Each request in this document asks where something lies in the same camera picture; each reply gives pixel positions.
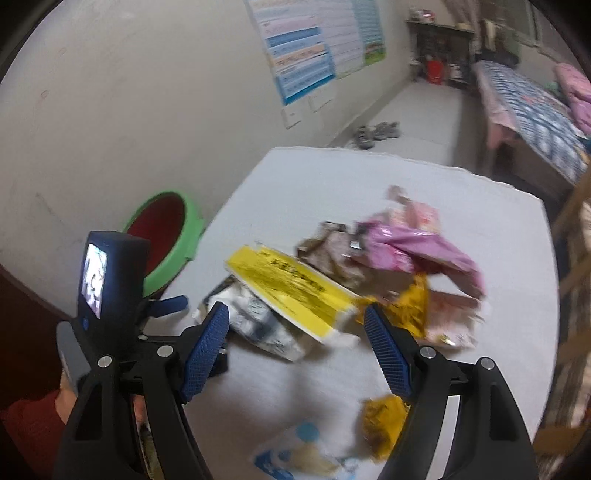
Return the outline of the left hand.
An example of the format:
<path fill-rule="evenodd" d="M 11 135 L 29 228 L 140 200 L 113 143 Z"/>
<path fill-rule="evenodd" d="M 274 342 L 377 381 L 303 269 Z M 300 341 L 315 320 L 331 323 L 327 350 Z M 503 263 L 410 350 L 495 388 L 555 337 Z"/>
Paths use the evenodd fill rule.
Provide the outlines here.
<path fill-rule="evenodd" d="M 77 396 L 70 386 L 65 371 L 62 371 L 60 377 L 60 390 L 55 399 L 55 409 L 63 424 L 68 422 L 76 400 Z M 133 398 L 133 409 L 136 424 L 138 426 L 145 424 L 147 421 L 147 415 L 143 396 L 138 395 Z"/>

